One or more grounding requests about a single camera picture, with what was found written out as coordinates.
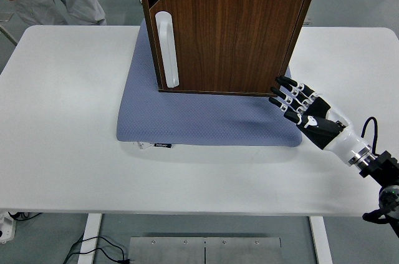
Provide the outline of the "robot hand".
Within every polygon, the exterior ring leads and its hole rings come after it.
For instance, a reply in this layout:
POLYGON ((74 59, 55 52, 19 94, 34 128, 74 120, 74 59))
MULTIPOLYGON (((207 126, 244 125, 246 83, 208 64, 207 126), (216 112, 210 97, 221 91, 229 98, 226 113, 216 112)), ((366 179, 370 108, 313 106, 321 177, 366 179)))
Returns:
POLYGON ((333 152, 360 170, 377 158, 371 145, 355 133, 352 122, 327 99, 289 77, 278 77, 276 82, 285 90, 272 87, 276 97, 270 97, 269 102, 319 149, 333 152))

